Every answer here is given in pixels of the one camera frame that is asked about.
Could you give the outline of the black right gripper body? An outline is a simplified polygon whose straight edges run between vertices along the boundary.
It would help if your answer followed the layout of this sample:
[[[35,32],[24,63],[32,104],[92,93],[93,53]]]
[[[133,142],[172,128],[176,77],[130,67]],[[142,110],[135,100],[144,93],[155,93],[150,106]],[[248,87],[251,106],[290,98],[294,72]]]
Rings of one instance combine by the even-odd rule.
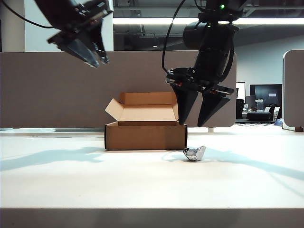
[[[175,68],[167,71],[167,83],[172,88],[202,94],[232,95],[233,88],[225,87],[206,80],[199,80],[192,68]]]

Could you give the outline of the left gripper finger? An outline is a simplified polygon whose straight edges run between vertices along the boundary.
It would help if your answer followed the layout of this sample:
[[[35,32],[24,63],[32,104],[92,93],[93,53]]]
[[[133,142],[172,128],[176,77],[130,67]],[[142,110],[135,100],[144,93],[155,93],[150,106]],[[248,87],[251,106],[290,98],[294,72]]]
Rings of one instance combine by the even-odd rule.
[[[79,39],[75,39],[67,44],[64,44],[62,50],[84,61],[90,67],[99,67],[99,63],[92,51]]]
[[[91,30],[91,40],[95,46],[95,53],[98,55],[99,59],[102,61],[103,64],[109,63],[109,58],[107,56],[103,39],[102,39],[102,26],[103,26],[103,19],[99,19],[94,28]]]

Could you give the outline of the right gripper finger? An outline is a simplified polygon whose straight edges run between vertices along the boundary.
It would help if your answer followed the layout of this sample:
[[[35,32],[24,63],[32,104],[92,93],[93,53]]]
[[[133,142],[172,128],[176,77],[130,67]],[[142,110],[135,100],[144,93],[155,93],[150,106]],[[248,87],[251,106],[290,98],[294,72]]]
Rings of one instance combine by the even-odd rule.
[[[177,85],[172,85],[178,103],[178,121],[183,125],[188,118],[188,115],[193,107],[193,104],[198,96],[197,91],[191,91]]]
[[[202,94],[202,104],[198,117],[198,127],[202,127],[204,123],[230,101],[224,93],[210,91]]]

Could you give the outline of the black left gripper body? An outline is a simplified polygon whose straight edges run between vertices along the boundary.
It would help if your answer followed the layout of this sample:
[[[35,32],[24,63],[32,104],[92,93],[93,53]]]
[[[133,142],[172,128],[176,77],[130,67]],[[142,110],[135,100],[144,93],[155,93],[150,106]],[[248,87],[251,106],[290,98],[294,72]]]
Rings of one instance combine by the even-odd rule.
[[[48,43],[63,45],[75,39],[81,40],[90,50],[95,50],[91,40],[91,30],[99,19],[114,12],[111,0],[88,0],[78,3],[75,0],[35,1],[50,25],[59,32],[48,39]]]

